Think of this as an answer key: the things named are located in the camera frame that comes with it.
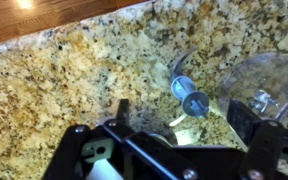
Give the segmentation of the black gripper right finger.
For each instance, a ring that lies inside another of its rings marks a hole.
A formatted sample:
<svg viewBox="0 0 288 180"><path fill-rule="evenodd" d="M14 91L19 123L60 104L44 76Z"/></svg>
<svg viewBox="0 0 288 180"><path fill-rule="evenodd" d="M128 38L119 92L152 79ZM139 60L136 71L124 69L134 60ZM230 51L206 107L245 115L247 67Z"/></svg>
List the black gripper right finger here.
<svg viewBox="0 0 288 180"><path fill-rule="evenodd" d="M241 143L250 146L253 144L262 120L244 103L231 99L227 111L227 122Z"/></svg>

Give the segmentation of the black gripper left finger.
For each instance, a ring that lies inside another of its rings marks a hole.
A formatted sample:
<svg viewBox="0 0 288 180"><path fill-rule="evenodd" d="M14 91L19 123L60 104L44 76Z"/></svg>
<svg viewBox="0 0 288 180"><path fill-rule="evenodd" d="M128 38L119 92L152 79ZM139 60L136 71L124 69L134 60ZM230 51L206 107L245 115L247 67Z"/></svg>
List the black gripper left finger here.
<svg viewBox="0 0 288 180"><path fill-rule="evenodd" d="M118 122L128 125L129 124L129 100L128 99L121 99L119 101L117 113L116 113L116 119Z"/></svg>

